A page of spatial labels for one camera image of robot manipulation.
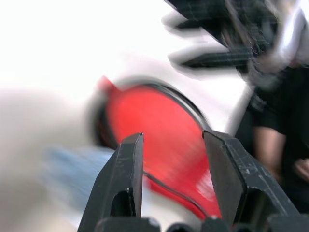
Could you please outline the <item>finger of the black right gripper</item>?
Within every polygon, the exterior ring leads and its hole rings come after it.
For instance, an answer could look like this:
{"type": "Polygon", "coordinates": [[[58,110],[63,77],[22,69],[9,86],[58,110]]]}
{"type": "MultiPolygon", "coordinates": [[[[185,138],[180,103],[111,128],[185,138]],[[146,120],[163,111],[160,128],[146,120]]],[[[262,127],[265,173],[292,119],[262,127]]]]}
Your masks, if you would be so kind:
{"type": "Polygon", "coordinates": [[[163,23],[185,32],[204,29],[225,47],[241,47],[232,17],[241,11],[241,0],[163,0],[180,16],[169,15],[163,23]]]}
{"type": "Polygon", "coordinates": [[[207,52],[182,61],[180,64],[189,68],[226,68],[246,66],[252,53],[248,48],[233,48],[226,52],[207,52]]]}

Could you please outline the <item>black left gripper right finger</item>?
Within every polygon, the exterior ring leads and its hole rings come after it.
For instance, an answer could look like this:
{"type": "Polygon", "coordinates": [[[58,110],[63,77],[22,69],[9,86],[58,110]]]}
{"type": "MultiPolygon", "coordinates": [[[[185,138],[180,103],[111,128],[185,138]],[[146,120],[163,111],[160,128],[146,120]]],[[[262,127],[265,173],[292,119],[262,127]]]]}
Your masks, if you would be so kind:
{"type": "Polygon", "coordinates": [[[309,232],[309,215],[236,138],[205,130],[203,139],[226,232],[309,232]]]}

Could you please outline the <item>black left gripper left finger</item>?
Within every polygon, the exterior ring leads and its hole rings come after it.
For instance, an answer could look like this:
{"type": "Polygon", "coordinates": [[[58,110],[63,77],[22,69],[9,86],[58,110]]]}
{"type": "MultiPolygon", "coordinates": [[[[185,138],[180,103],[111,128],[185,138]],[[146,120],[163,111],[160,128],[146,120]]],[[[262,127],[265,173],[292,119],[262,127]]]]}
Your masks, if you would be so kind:
{"type": "Polygon", "coordinates": [[[125,138],[96,177],[79,232],[107,217],[141,217],[143,134],[125,138]]]}

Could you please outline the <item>person's bare hand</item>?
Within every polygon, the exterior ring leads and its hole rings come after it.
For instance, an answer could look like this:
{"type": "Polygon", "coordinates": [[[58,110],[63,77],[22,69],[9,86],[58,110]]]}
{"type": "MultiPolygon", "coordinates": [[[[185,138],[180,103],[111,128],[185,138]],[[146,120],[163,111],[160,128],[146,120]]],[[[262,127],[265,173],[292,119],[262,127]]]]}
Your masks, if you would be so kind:
{"type": "Polygon", "coordinates": [[[297,160],[295,169],[302,177],[309,179],[309,158],[297,160]]]}

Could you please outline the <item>light blue flat item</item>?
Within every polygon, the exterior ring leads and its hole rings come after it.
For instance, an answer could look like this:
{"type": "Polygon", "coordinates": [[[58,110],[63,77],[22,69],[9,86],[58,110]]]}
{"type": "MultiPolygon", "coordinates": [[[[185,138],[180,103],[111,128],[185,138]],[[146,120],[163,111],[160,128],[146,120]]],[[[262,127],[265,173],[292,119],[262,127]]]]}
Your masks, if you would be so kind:
{"type": "Polygon", "coordinates": [[[50,148],[43,160],[42,178],[52,186],[68,190],[75,198],[87,197],[97,175],[113,153],[113,149],[98,147],[75,151],[50,148]]]}

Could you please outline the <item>person in black shirt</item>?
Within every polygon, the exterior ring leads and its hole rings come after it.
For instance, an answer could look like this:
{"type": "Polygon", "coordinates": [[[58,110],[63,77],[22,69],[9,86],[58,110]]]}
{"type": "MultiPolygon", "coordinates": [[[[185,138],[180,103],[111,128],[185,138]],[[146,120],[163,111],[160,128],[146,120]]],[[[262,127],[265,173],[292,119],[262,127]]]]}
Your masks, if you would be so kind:
{"type": "Polygon", "coordinates": [[[255,156],[253,130],[267,127],[285,135],[278,182],[300,213],[309,214],[309,179],[295,162],[309,158],[309,67],[288,68],[272,92],[253,91],[235,137],[255,156]]]}

